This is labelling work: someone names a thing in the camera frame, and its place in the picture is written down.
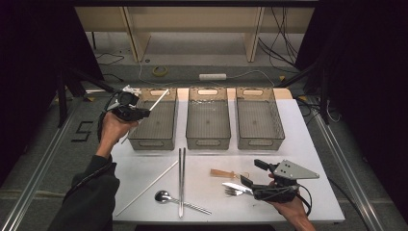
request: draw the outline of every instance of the knife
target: knife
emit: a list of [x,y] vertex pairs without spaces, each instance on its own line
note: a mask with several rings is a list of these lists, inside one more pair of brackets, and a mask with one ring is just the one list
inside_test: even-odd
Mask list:
[[242,186],[242,185],[237,185],[237,184],[230,183],[230,182],[224,182],[224,183],[222,183],[222,185],[226,186],[226,187],[229,187],[229,188],[232,188],[234,190],[242,191],[244,193],[253,195],[253,192],[252,192],[251,189],[249,189],[249,188],[247,188],[245,186]]

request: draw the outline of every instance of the cabinet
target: cabinet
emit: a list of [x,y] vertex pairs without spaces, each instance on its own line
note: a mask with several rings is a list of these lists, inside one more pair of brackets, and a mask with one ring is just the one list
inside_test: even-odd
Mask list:
[[[286,9],[288,33],[304,34],[313,8]],[[246,7],[77,7],[87,32],[126,32],[135,61],[141,61],[152,33],[241,33],[246,58],[255,59],[260,33],[278,33],[282,8]]]

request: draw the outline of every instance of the spoon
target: spoon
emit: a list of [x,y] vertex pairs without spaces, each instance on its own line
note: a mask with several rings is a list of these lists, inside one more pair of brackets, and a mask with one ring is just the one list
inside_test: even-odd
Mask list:
[[[170,193],[168,193],[167,191],[158,191],[158,192],[156,192],[156,195],[154,196],[154,198],[155,198],[156,201],[158,201],[159,203],[162,203],[162,204],[168,203],[170,201],[174,202],[174,203],[177,203],[177,204],[179,203],[179,200],[171,197]],[[185,206],[188,206],[188,207],[192,208],[192,209],[198,210],[198,211],[200,211],[200,212],[202,212],[204,214],[208,214],[208,215],[211,214],[211,211],[206,210],[204,208],[201,208],[199,206],[190,204],[189,202],[184,202],[183,204]]]

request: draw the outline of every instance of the metal fork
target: metal fork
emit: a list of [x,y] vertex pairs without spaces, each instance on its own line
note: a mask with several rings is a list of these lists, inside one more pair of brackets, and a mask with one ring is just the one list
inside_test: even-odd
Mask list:
[[228,194],[228,195],[241,195],[241,194],[243,194],[242,191],[235,190],[235,189],[229,188],[229,187],[225,188],[225,193]]

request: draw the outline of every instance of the tabletop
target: tabletop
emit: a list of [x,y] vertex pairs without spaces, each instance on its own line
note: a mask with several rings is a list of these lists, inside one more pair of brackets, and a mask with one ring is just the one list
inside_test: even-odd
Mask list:
[[[160,204],[154,199],[159,190],[178,197],[178,149],[187,147],[187,108],[185,92],[178,90],[176,142],[172,151],[138,150],[129,141],[114,147],[113,158],[117,162],[116,177],[120,187],[116,194],[114,220],[135,223],[274,223],[285,219],[269,204],[255,200],[250,195],[228,196],[223,182],[240,184],[239,179],[220,178],[210,175],[211,168],[248,172],[255,184],[268,184],[268,173],[254,166],[254,160],[277,164],[289,160],[319,174],[319,179],[298,180],[313,198],[311,221],[340,222],[344,215],[327,180],[318,153],[312,143],[303,117],[288,90],[276,90],[281,94],[276,100],[286,138],[279,150],[239,150],[237,147],[234,90],[228,89],[229,113],[232,137],[228,150],[187,150],[185,201],[212,211],[206,215],[185,208],[184,216],[178,217],[178,205]],[[301,194],[310,201],[308,194]]]

